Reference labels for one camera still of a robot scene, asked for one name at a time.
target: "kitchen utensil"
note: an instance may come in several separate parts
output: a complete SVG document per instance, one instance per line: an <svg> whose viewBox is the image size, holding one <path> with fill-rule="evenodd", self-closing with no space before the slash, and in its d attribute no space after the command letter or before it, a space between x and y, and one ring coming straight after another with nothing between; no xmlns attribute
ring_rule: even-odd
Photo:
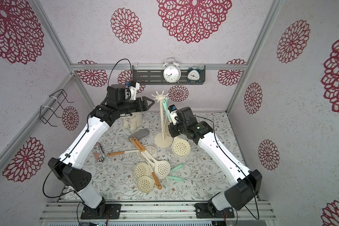
<svg viewBox="0 0 339 226"><path fill-rule="evenodd" d="M191 146L186 140L177 136L172 143L172 151L178 157L186 157L190 154Z"/></svg>
<svg viewBox="0 0 339 226"><path fill-rule="evenodd" d="M150 158L153 161L153 163L154 163L154 172L155 172L156 176L159 179L165 178L170 173L170 170L171 170L171 166L168 163L168 161L166 161L166 160L162 160L162 161L156 160L155 158L153 158L148 153L148 151L146 151L145 147L143 147L142 144L138 140L136 140L136 138L133 138L133 139L142 148L142 150L144 150L142 153L145 153L146 160L148 161L148 163L151 166L153 166L152 162L148 158Z"/></svg>
<svg viewBox="0 0 339 226"><path fill-rule="evenodd" d="M157 102L159 102L159 110L160 110L160 117L161 117L161 133L158 133L155 137L154 137L154 143L158 146L158 147L169 147L173 141L173 138L171 136L167 136L167 134L165 134L164 132L164 120L163 120L163 100L166 99L166 95L163 95L164 91L162 91L161 94L159 94L156 91L157 95L153 95L154 100L157 100Z"/></svg>
<svg viewBox="0 0 339 226"><path fill-rule="evenodd" d="M146 149L148 150L148 152L154 157L157 158L157 154L158 154L158 150L155 146L153 145L144 145L146 147ZM133 149L133 150L126 150L126 151L116 151L116 152L109 152L107 154L107 156L116 156L116 155L120 155L120 154L125 154L125 153L131 153L131 152L137 152L138 157L140 157L141 159L144 160L144 158L142 157L142 155L140 155L140 151L138 151L138 149Z"/></svg>
<svg viewBox="0 0 339 226"><path fill-rule="evenodd" d="M185 178L182 178L182 177L179 177L179 176L171 176L171 175L167 175L167 178L171 179L171 180L177 180L177 181L185 181L186 180Z"/></svg>
<svg viewBox="0 0 339 226"><path fill-rule="evenodd" d="M157 158L158 156L158 149L153 146L153 145L143 145L146 148L146 151L148 151L150 153L150 155L152 155L154 158ZM138 157L140 157L141 159L145 160L145 157L140 153L140 151L137 151L137 155Z"/></svg>
<svg viewBox="0 0 339 226"><path fill-rule="evenodd" d="M147 175L149 176L151 171L146 163L140 162L134 167L134 175L136 178L140 178L141 176Z"/></svg>
<svg viewBox="0 0 339 226"><path fill-rule="evenodd" d="M136 148L141 152L141 153L145 153L145 147L143 147L143 145L137 140L137 138L130 138L130 140L131 140L131 142L136 146ZM149 170L151 171L151 173L152 173L152 176L153 176L153 179L154 179L154 181L156 182L156 184L157 184L157 188L158 189L162 189L162 185L161 185L161 183L159 183L159 180L158 180L158 178L157 178L157 176L156 176L156 174L155 174L155 172L153 171L153 167L152 167L152 165L151 165L151 161L148 159L148 156L147 156L147 153L145 153L145 155L144 155L144 157L145 157L145 159L146 159L146 161L147 161L147 163L148 163L148 167L149 167Z"/></svg>
<svg viewBox="0 0 339 226"><path fill-rule="evenodd" d="M150 192L153 190L154 182L154 179L149 176L141 176L137 179L138 190L145 193Z"/></svg>
<svg viewBox="0 0 339 226"><path fill-rule="evenodd" d="M185 165L186 165L185 163L181 163L181 164L175 166L174 168L172 168L169 171L169 173L175 172L176 170L181 169ZM171 179L171 180L177 180L177 181L185 181L186 180L185 178L182 178L182 177L179 177L179 176L171 176L171 175L168 175L167 178Z"/></svg>
<svg viewBox="0 0 339 226"><path fill-rule="evenodd" d="M131 141L130 139L132 137L135 137L135 138L137 138L137 140L139 140L139 139L141 139L141 138L143 138L145 136L148 136L148 135L149 135L149 130L148 129L140 129L137 132L132 133L131 135L129 135L128 139L129 139L129 141Z"/></svg>
<svg viewBox="0 0 339 226"><path fill-rule="evenodd" d="M181 169L182 167L184 167L186 164L185 163L181 163L180 165L177 165L175 167L173 167L169 173L175 172L177 169Z"/></svg>

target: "alarm clock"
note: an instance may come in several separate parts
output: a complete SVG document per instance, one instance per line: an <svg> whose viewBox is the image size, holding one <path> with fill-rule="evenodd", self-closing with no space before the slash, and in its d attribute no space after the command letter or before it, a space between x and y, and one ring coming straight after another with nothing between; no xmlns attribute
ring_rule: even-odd
<svg viewBox="0 0 339 226"><path fill-rule="evenodd" d="M176 61L172 63L164 63L163 77L167 82L178 82L181 77L180 64Z"/></svg>
<svg viewBox="0 0 339 226"><path fill-rule="evenodd" d="M201 71L195 68L189 68L187 71L187 80L198 82Z"/></svg>

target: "black cable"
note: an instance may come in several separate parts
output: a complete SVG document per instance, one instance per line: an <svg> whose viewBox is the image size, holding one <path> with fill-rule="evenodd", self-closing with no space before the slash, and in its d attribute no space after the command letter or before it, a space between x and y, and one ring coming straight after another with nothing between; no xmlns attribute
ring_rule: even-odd
<svg viewBox="0 0 339 226"><path fill-rule="evenodd" d="M78 143L81 141L81 139L84 137L84 135L85 135L87 132L89 132L89 116L90 116L90 113L89 113L88 116L87 116L87 125L88 125L88 128L87 128L86 132L83 133L82 137L79 139L79 141L78 141L78 142L76 143L76 145L73 147L73 149L69 152L69 154L68 154L62 161L58 162L58 163L53 167L53 169L50 170L50 172L48 173L47 177L45 178L44 183L43 183L43 194L44 194L46 197L48 197L48 198L58 198L58 197L60 197L60 196L63 196L63 195L65 195L65 194L68 194L69 192L75 192L75 191L73 190L73 191L69 191L69 192L66 192L66 193L64 193L64 194L61 194L61 195L59 195L59 196L51 197L51 196L48 196L48 195L45 194L44 186L45 186L45 182L47 181L47 179L48 179L50 173L51 173L51 172L52 172L52 171L53 171L53 170L54 170L61 162L63 162L64 160L66 160L66 159L68 158L68 156L70 156L70 154L71 154L72 151L75 149L75 147L78 145Z"/></svg>
<svg viewBox="0 0 339 226"><path fill-rule="evenodd" d="M194 115L194 116L196 116L196 117L199 117L199 118L202 118L202 119L206 119L206 120L209 120L209 121L212 121L211 119L207 119L207 118L204 118L204 117L201 117L201 116L197 116L197 115ZM215 137L215 141L216 141L216 143L217 143L217 147L219 147L220 149L221 149L221 151L226 155L226 153L222 150L222 148L221 148L221 146L218 144L218 142L217 142L217 139L216 139L216 134L215 134L215 123L214 123L214 121L212 121L212 129L213 129L213 131L214 131L214 137ZM228 158L228 159L230 159L230 161L232 161L232 163L233 164L235 164L235 166L237 167L237 168L239 168L239 170L241 171L241 173L242 174L244 174L244 176L245 176L245 178L249 181L249 183L250 183L250 185L251 185L251 188L252 188L252 192L254 193L254 199L255 199L255 204L256 204L256 210L257 210L257 218L252 214L252 212L246 207L246 206L244 206L249 212L250 212L250 214L255 218L255 219L260 219L260 214L259 214L259 209L258 209L258 207L257 207L257 201L256 201L256 194L255 194L255 189L254 189L254 186L252 185L252 183L251 183L251 181L250 181L250 179L248 179L247 177L246 177L246 174L242 171L242 169L240 169L240 167L228 156L228 155L226 155L226 157Z"/></svg>
<svg viewBox="0 0 339 226"><path fill-rule="evenodd" d="M239 215L237 214L237 210L236 210L236 223L235 223L235 226L237 224L237 220L239 219Z"/></svg>
<svg viewBox="0 0 339 226"><path fill-rule="evenodd" d="M131 62L127 59L127 58L123 58L123 59L120 59L115 65L114 67L112 68L111 70L111 73L109 74L109 77L108 77L108 82L107 82L107 86L109 86L109 79L111 78L111 75L112 75L112 72L114 70L114 68L117 66L117 64L122 61L122 60L127 60L128 63L129 63L129 66L131 67L131 78L132 78L132 75L133 75L133 69L132 69L132 65L131 65Z"/></svg>
<svg viewBox="0 0 339 226"><path fill-rule="evenodd" d="M78 203L78 206L77 206L77 220L78 220L78 225L82 226L82 224L79 222L79 217L78 217L78 207L79 207L80 204L81 204L81 202Z"/></svg>

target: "metal bracket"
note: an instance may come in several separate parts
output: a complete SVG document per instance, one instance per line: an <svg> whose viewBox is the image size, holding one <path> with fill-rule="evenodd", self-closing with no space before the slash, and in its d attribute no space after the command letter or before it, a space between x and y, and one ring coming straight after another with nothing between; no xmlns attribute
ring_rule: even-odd
<svg viewBox="0 0 339 226"><path fill-rule="evenodd" d="M225 216L226 218L235 218L234 210L232 209L232 207L218 211L215 216L212 216L209 212L207 203L196 203L194 204L194 207L196 208L196 217L199 219L224 218Z"/></svg>
<svg viewBox="0 0 339 226"><path fill-rule="evenodd" d="M99 219L107 219L109 213L109 219L119 219L119 214L121 213L121 204L106 204L105 205L105 214L103 217ZM91 216L90 211L83 210L80 219L98 219L96 217Z"/></svg>
<svg viewBox="0 0 339 226"><path fill-rule="evenodd" d="M178 82L167 82L163 77L163 70L133 70L133 81L141 85L202 85L206 78L206 66L200 70L199 80L196 82L187 79L188 71L186 70L181 70Z"/></svg>

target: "cream utensil stand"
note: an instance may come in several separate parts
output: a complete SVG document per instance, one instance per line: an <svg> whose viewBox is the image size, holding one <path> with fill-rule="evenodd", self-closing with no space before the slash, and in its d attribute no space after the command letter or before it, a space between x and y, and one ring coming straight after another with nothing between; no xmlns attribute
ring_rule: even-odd
<svg viewBox="0 0 339 226"><path fill-rule="evenodd" d="M163 119L163 100L166 98L166 96L168 96L168 93L166 95L163 95L164 91L162 91L161 94L159 94L156 91L157 95L152 95L154 98L154 100L157 100L157 102L159 102L159 109L160 109L160 115L161 115L161 133L158 133L156 135L156 137L154 138L154 143L158 146L158 147L169 147L172 142L173 142L173 138L168 136L165 132L164 132L164 119Z"/></svg>

